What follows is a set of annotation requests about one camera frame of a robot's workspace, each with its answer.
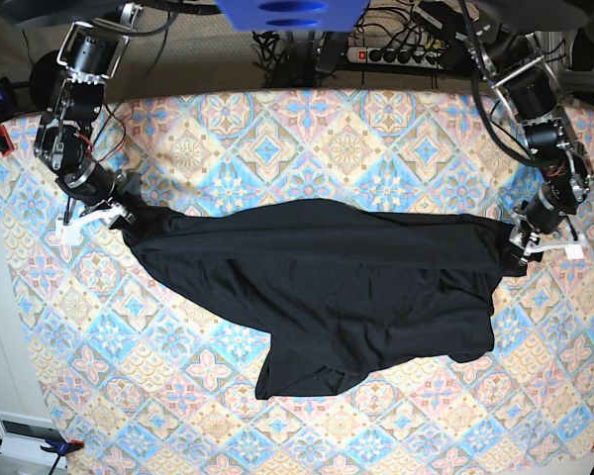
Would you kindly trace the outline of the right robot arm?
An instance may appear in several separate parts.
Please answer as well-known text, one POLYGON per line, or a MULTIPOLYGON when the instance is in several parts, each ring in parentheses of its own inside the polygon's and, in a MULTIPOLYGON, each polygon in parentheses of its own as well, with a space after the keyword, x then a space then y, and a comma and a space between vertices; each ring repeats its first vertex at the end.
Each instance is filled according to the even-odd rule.
POLYGON ((67 197, 57 226, 63 238, 96 221, 136 227, 142 206, 132 192, 136 179, 94 157, 93 124, 130 41, 167 33, 185 7, 182 1, 0 1, 0 17, 13 26, 69 27, 59 50, 36 63, 30 81, 42 110, 33 152, 67 197))

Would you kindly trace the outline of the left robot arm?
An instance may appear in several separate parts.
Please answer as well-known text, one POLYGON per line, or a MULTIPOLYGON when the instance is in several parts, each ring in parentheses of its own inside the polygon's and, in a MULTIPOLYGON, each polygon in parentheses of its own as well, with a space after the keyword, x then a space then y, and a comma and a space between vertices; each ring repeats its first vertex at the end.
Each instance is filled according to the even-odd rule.
POLYGON ((537 169, 544 180, 533 198, 511 214, 504 264, 522 267, 552 249, 580 258, 584 236, 572 231, 563 239, 559 227, 568 224, 588 198, 594 170, 563 109, 561 85, 537 34, 585 26, 594 17, 594 1, 478 1, 475 6, 509 33, 508 39, 485 45, 466 4, 459 4, 466 30, 464 43, 476 64, 471 79, 475 107, 491 140, 514 160, 537 169), (481 100, 481 81, 490 86, 523 132, 520 151, 496 134, 481 100))

